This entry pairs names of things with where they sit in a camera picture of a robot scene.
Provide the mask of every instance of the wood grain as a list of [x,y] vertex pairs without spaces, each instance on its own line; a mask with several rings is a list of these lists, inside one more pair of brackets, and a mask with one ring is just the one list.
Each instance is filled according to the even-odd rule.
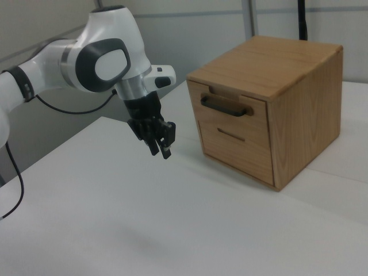
[[[342,68],[341,45],[254,37],[190,73],[204,154],[282,190],[340,133]],[[208,94],[254,115],[206,108]]]
[[273,101],[341,50],[333,44],[256,36],[187,79]]
[[343,52],[268,103],[275,186],[285,187],[340,133]]
[[238,103],[250,106],[252,116],[234,117],[201,105],[208,86],[188,81],[190,98],[206,155],[273,185],[266,103],[240,95]]

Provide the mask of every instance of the drawer handle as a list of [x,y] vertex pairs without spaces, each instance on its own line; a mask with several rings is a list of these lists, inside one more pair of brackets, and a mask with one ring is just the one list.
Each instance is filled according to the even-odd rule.
[[230,104],[227,104],[224,101],[221,101],[219,99],[210,98],[208,96],[204,96],[201,98],[201,104],[203,106],[206,106],[207,108],[212,108],[214,110],[229,114],[231,116],[235,117],[241,117],[245,114],[247,114],[247,109],[244,107],[238,107],[237,110],[234,110],[230,107]]

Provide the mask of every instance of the wooden cabinet top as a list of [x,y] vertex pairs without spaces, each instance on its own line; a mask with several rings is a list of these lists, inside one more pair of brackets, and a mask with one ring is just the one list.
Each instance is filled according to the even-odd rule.
[[190,73],[187,79],[273,101],[342,50],[335,44],[255,36]]

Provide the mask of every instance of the bottom drawer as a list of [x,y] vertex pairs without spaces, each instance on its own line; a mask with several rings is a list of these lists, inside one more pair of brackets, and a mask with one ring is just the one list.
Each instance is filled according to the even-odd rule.
[[273,185],[269,148],[227,132],[218,125],[199,122],[199,128],[205,154]]

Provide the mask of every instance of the black band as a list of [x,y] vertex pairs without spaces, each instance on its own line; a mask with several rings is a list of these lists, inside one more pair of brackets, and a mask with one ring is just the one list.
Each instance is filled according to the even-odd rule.
[[33,86],[27,77],[27,74],[19,66],[11,67],[7,70],[2,71],[2,73],[8,72],[13,78],[16,80],[19,89],[22,92],[23,98],[25,102],[29,102],[35,97],[35,91],[33,90]]

